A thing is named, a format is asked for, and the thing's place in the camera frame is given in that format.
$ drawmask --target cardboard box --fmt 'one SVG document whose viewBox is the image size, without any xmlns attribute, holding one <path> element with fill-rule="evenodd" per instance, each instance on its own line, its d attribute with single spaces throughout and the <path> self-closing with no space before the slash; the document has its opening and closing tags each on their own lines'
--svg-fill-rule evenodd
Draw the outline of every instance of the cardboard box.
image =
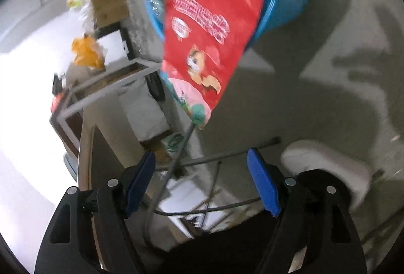
<svg viewBox="0 0 404 274">
<path fill-rule="evenodd" d="M 103 28 L 129 17 L 126 0 L 92 0 L 97 27 Z"/>
</svg>

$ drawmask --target orange object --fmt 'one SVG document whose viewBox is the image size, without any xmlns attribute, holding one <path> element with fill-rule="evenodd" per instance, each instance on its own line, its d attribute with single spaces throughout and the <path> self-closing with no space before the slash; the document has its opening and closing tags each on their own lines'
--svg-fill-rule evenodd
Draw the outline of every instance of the orange object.
<svg viewBox="0 0 404 274">
<path fill-rule="evenodd" d="M 77 55 L 74 59 L 76 65 L 105 69 L 102 49 L 94 38 L 84 35 L 83 38 L 74 39 L 71 50 Z"/>
<path fill-rule="evenodd" d="M 50 111 L 51 113 L 54 113 L 57 109 L 57 106 L 59 105 L 63 95 L 65 94 L 65 92 L 61 92 L 59 94 L 57 94 L 53 99 L 52 99 L 52 106 L 50 107 Z"/>
</svg>

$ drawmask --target yellow plastic bag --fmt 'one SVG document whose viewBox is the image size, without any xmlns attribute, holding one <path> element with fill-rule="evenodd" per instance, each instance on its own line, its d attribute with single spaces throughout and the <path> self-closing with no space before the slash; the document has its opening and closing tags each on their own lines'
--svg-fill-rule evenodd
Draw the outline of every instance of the yellow plastic bag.
<svg viewBox="0 0 404 274">
<path fill-rule="evenodd" d="M 71 50 L 77 55 L 74 59 L 76 65 L 105 69 L 102 48 L 94 38 L 84 35 L 83 38 L 74 39 Z"/>
</svg>

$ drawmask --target white wall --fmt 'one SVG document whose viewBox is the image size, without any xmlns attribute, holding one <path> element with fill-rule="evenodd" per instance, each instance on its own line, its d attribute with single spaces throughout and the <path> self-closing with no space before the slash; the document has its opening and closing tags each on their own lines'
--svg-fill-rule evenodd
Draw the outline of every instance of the white wall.
<svg viewBox="0 0 404 274">
<path fill-rule="evenodd" d="M 52 79 L 74 59 L 71 43 L 81 35 L 81 25 L 67 12 L 0 55 L 1 151 L 55 205 L 76 183 L 63 163 L 62 141 L 49 123 Z"/>
<path fill-rule="evenodd" d="M 66 12 L 66 0 L 0 0 L 0 53 Z"/>
<path fill-rule="evenodd" d="M 0 233 L 21 264 L 34 273 L 39 247 L 55 207 L 1 150 L 0 177 Z"/>
</svg>

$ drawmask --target metal frame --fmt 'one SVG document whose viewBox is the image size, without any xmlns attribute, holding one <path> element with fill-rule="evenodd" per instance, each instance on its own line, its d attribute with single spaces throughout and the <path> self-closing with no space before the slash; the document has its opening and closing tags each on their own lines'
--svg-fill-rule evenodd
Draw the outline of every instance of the metal frame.
<svg viewBox="0 0 404 274">
<path fill-rule="evenodd" d="M 177 167 L 188 167 L 188 166 L 197 166 L 200 164 L 206 164 L 209 162 L 215 162 L 215 161 L 219 161 L 229 158 L 229 157 L 233 157 L 236 155 L 240 155 L 240 154 L 244 154 L 247 153 L 248 149 L 245 149 L 243 151 L 233 151 L 233 152 L 227 152 L 227 153 L 219 153 L 219 154 L 215 154 L 213 156 L 210 157 L 204 157 L 204 158 L 198 158 L 198 159 L 192 159 L 192 160 L 187 160 L 187 161 L 180 161 L 181 155 L 183 154 L 184 150 L 185 150 L 185 146 L 187 145 L 193 131 L 195 130 L 195 124 L 191 123 L 191 125 L 189 126 L 188 130 L 185 133 L 184 139 L 182 140 L 179 149 L 177 151 L 177 153 L 175 154 L 173 160 L 171 161 L 170 165 L 168 166 L 162 166 L 159 167 L 157 170 L 167 170 L 166 175 L 163 177 L 162 179 L 162 185 L 160 187 L 160 189 L 158 191 L 156 191 L 156 193 L 154 193 L 153 199 L 151 200 L 149 207 L 147 209 L 147 213 L 145 216 L 145 219 L 143 221 L 143 225 L 142 225 L 142 235 L 143 235 L 143 240 L 145 242 L 145 245 L 148 246 L 149 248 L 152 249 L 158 249 L 156 248 L 153 243 L 151 242 L 151 235 L 150 235 L 150 228 L 152 225 L 152 220 L 153 220 L 153 216 L 154 214 L 158 214 L 158 215 L 162 215 L 162 216 L 187 216 L 187 215 L 196 215 L 196 214 L 204 214 L 205 219 L 206 219 L 206 214 L 210 213 L 210 212 L 214 212 L 214 211 L 221 211 L 221 210 L 227 210 L 227 209 L 233 209 L 236 207 L 241 207 L 243 205 L 247 205 L 250 203 L 254 203 L 260 200 L 259 197 L 254 198 L 254 199 L 250 199 L 247 201 L 242 201 L 242 202 L 238 202 L 238 203 L 233 203 L 233 204 L 229 204 L 229 205 L 224 205 L 222 207 L 216 207 L 216 208 L 210 208 L 209 207 L 209 202 L 207 205 L 206 209 L 202 209 L 202 210 L 194 210 L 194 211 L 188 211 L 188 212 L 178 212 L 178 213 L 166 213 L 164 211 L 159 211 L 157 210 L 159 202 L 163 196 L 163 193 L 166 189 L 167 183 L 170 180 L 170 178 L 172 177 L 175 169 Z M 269 147 L 269 146 L 273 146 L 273 145 L 277 145 L 281 143 L 281 139 L 280 137 L 274 137 L 272 139 L 270 139 L 267 143 L 261 145 L 258 147 L 258 149 L 262 149 L 264 147 Z M 217 166 L 217 169 L 215 171 L 215 179 L 213 180 L 213 184 L 211 186 L 211 194 L 209 195 L 209 200 L 211 200 L 212 198 L 212 194 L 213 191 L 215 190 L 215 185 L 216 185 L 216 181 L 217 181 L 217 176 L 219 175 L 219 169 L 220 169 L 220 165 Z"/>
<path fill-rule="evenodd" d="M 84 97 L 81 100 L 78 100 L 76 97 L 76 93 L 78 92 L 82 92 L 85 89 L 91 87 L 92 85 L 96 84 L 97 82 L 100 82 L 101 80 L 108 78 L 108 76 L 118 72 L 121 69 L 124 69 L 125 67 L 128 67 L 130 65 L 133 64 L 140 64 L 145 66 L 146 68 L 142 69 L 139 72 L 135 72 L 129 76 L 126 76 L 118 81 L 115 81 L 109 85 L 107 85 L 106 87 L 97 90 L 91 94 L 89 94 L 88 96 Z M 74 132 L 71 130 L 71 128 L 69 127 L 69 125 L 67 124 L 67 119 L 69 117 L 71 117 L 72 115 L 76 114 L 76 113 L 80 113 L 82 115 L 82 111 L 89 105 L 91 105 L 92 103 L 96 102 L 98 99 L 105 97 L 108 94 L 114 93 L 115 91 L 118 91 L 120 88 L 129 85 L 133 82 L 135 82 L 138 79 L 142 79 L 145 78 L 147 75 L 157 72 L 159 71 L 161 68 L 161 64 L 160 63 L 156 63 L 156 62 L 152 62 L 152 61 L 148 61 L 145 59 L 141 59 L 141 58 L 135 58 L 131 61 L 129 61 L 128 63 L 126 63 L 125 65 L 122 65 L 120 67 L 117 67 L 113 70 L 110 71 L 106 71 L 103 72 L 95 77 L 90 78 L 89 80 L 85 81 L 84 83 L 71 88 L 70 89 L 70 93 L 69 95 L 66 97 L 66 99 L 64 99 L 62 105 L 61 105 L 61 111 L 57 117 L 57 122 L 59 123 L 60 127 L 63 129 L 63 131 L 66 133 L 66 135 L 68 136 L 68 138 L 71 140 L 71 142 L 73 143 L 73 145 L 79 149 L 80 148 L 80 141 L 79 139 L 75 136 Z M 168 181 L 170 180 L 170 178 L 172 177 L 174 170 L 179 167 L 189 167 L 189 166 L 197 166 L 200 164 L 206 164 L 209 162 L 216 162 L 216 161 L 220 161 L 229 157 L 233 157 L 236 155 L 240 155 L 240 154 L 244 154 L 247 153 L 247 151 L 250 149 L 244 149 L 242 151 L 232 151 L 232 152 L 226 152 L 226 153 L 219 153 L 219 154 L 215 154 L 213 156 L 210 157 L 204 157 L 204 158 L 198 158 L 198 159 L 191 159 L 191 160 L 186 160 L 181 162 L 180 158 L 185 150 L 185 147 L 189 141 L 189 138 L 191 137 L 194 129 L 195 129 L 195 124 L 192 123 L 190 125 L 190 127 L 188 128 L 184 139 L 179 147 L 178 152 L 176 153 L 174 159 L 172 160 L 171 164 L 169 166 L 161 166 L 159 167 L 157 170 L 161 171 L 161 170 L 167 170 L 167 174 L 164 176 L 164 178 L 162 179 L 162 185 L 160 187 L 160 189 L 157 191 L 157 193 L 154 194 L 153 199 L 150 202 L 150 205 L 148 207 L 147 210 L 147 215 L 145 217 L 145 221 L 143 223 L 143 238 L 144 241 L 146 243 L 146 245 L 148 245 L 151 248 L 154 248 L 153 244 L 151 243 L 150 240 L 150 227 L 151 227 L 151 223 L 152 223 L 152 219 L 153 219 L 153 215 L 159 214 L 159 215 L 164 215 L 164 216 L 181 216 L 181 215 L 191 215 L 191 214 L 204 214 L 204 222 L 206 221 L 206 216 L 208 213 L 210 212 L 214 212 L 214 211 L 221 211 L 221 210 L 226 210 L 226 209 L 232 209 L 235 207 L 240 207 L 243 205 L 247 205 L 250 203 L 254 203 L 260 200 L 260 198 L 254 198 L 254 199 L 250 199 L 247 201 L 242 201 L 242 202 L 238 202 L 238 203 L 233 203 L 233 204 L 229 204 L 229 205 L 224 205 L 222 207 L 216 207 L 216 208 L 210 208 L 209 204 L 210 202 L 208 202 L 207 204 L 207 208 L 206 209 L 202 209 L 202 210 L 194 210 L 194 211 L 190 211 L 190 212 L 181 212 L 181 213 L 166 213 L 163 211 L 159 211 L 157 210 L 158 208 L 158 204 L 163 196 L 163 193 L 166 189 L 166 185 L 168 183 Z M 268 146 L 272 146 L 272 145 L 276 145 L 280 143 L 280 138 L 279 137 L 275 137 L 270 139 L 267 143 L 261 145 L 258 147 L 258 149 L 262 149 L 264 147 L 268 147 Z M 215 173 L 215 176 L 217 177 L 219 175 L 219 166 L 217 168 L 217 171 Z M 216 180 L 215 179 L 213 181 L 213 185 L 211 186 L 211 191 L 214 191 L 215 189 L 215 185 L 216 185 Z"/>
<path fill-rule="evenodd" d="M 126 67 L 129 67 L 130 65 L 133 64 L 140 64 L 145 66 L 146 68 L 142 69 L 139 72 L 135 72 L 127 77 L 124 77 L 118 81 L 115 81 L 106 87 L 97 90 L 90 95 L 84 97 L 81 100 L 77 100 L 75 94 L 77 92 L 81 92 L 85 90 L 86 88 L 91 87 L 92 85 L 96 84 L 97 82 L 100 82 L 101 80 L 108 78 L 108 76 L 118 72 L 121 69 L 124 69 Z M 147 75 L 159 71 L 161 68 L 160 63 L 156 63 L 153 61 L 148 61 L 146 59 L 141 59 L 141 58 L 135 58 L 125 65 L 122 65 L 120 67 L 117 67 L 113 70 L 103 72 L 95 77 L 90 78 L 89 80 L 85 81 L 84 83 L 73 87 L 70 89 L 69 95 L 64 99 L 61 107 L 61 111 L 57 117 L 57 122 L 60 125 L 60 127 L 63 129 L 63 131 L 66 133 L 67 137 L 71 140 L 73 145 L 79 149 L 80 148 L 80 141 L 74 134 L 74 132 L 71 130 L 69 125 L 67 124 L 67 119 L 71 117 L 72 115 L 76 113 L 81 113 L 87 106 L 91 105 L 92 103 L 96 102 L 98 99 L 105 97 L 108 94 L 114 93 L 115 91 L 119 90 L 121 87 L 131 84 L 135 82 L 138 79 L 145 78 Z"/>
</svg>

